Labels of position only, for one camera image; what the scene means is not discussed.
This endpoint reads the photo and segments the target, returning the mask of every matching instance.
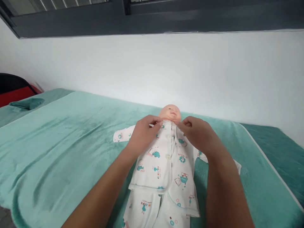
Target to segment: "window frame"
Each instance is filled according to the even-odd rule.
[[[210,1],[201,0],[112,0],[13,16],[0,0],[0,16],[18,38],[304,28],[302,0],[253,1],[212,7]]]

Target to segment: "chair backrest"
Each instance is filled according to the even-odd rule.
[[[0,94],[11,92],[24,87],[29,87],[34,95],[37,94],[32,86],[23,78],[12,74],[0,73]]]
[[[0,73],[0,107],[38,94],[23,78]]]

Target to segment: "person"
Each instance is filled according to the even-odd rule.
[[[195,148],[204,152],[209,161],[207,227],[254,227],[234,160],[212,127],[202,119],[191,116],[176,125]],[[129,170],[155,138],[161,126],[162,119],[151,115],[136,123],[127,146],[72,212],[62,228],[106,226]]]

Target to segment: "baby clothes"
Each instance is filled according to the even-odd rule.
[[[168,194],[132,189],[123,216],[126,228],[190,228],[190,215],[172,207]]]
[[[113,141],[128,141],[134,127],[116,131]],[[200,216],[193,179],[197,157],[207,162],[173,122],[163,121],[148,150],[137,160],[123,217],[126,227],[172,223],[190,227],[190,216]]]

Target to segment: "doll face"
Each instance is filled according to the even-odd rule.
[[[164,120],[180,122],[181,121],[181,112],[178,107],[176,107],[175,105],[169,104],[161,110],[159,117]]]

